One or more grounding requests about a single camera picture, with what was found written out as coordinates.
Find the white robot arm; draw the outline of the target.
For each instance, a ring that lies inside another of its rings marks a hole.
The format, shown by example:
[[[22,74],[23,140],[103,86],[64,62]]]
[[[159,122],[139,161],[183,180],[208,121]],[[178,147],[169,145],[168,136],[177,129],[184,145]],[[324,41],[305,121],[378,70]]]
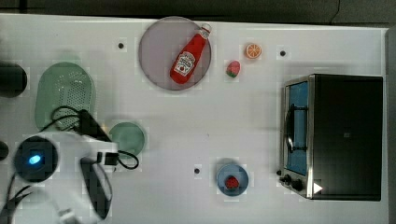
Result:
[[[14,176],[26,186],[7,199],[1,224],[107,224],[117,145],[70,132],[43,132],[21,141]]]

